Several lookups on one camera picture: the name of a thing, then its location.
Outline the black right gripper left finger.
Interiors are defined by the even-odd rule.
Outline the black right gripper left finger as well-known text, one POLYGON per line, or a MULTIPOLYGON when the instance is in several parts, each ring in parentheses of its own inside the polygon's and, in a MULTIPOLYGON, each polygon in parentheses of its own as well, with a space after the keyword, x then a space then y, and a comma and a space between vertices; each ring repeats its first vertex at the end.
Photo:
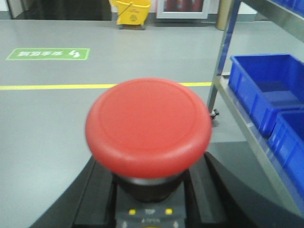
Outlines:
POLYGON ((65 192, 32 228, 114 228, 116 184, 111 173, 90 158, 65 192))

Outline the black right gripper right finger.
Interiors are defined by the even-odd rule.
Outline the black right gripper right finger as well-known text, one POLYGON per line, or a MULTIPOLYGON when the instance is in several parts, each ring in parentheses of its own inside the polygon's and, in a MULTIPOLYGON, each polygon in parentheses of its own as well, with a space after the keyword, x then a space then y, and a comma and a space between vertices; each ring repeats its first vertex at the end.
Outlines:
POLYGON ((267 199, 207 152, 186 178, 188 228, 302 228, 304 218, 267 199))

